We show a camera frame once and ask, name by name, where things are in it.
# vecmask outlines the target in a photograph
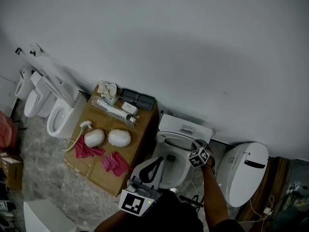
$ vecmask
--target white towel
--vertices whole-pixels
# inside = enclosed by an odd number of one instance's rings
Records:
[[[108,83],[105,81],[100,81],[98,83],[98,93],[108,95],[111,98],[114,98],[117,93],[116,83]]]

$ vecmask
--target white sponge ball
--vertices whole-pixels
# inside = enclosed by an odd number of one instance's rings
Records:
[[[116,147],[126,147],[131,142],[131,135],[126,130],[112,130],[108,134],[108,142]]]
[[[101,129],[96,129],[86,133],[86,135],[84,136],[84,141],[89,148],[92,148],[102,144],[104,138],[105,138],[104,131],[102,131]]]

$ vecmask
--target pink bag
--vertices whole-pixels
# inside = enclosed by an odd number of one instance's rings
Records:
[[[15,147],[18,129],[11,118],[0,111],[0,149]]]

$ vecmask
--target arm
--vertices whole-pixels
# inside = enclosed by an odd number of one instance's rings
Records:
[[[216,224],[229,219],[229,217],[226,202],[212,170],[202,167],[202,172],[204,176],[205,216],[209,228],[212,229]]]

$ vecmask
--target plastic bag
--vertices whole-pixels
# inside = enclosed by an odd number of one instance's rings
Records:
[[[122,109],[115,108],[114,106],[106,103],[104,99],[99,96],[92,97],[91,104],[94,107],[111,115],[112,117],[125,122],[130,127],[135,127],[136,121],[139,118],[138,116],[134,116],[130,113],[127,113],[126,111]]]

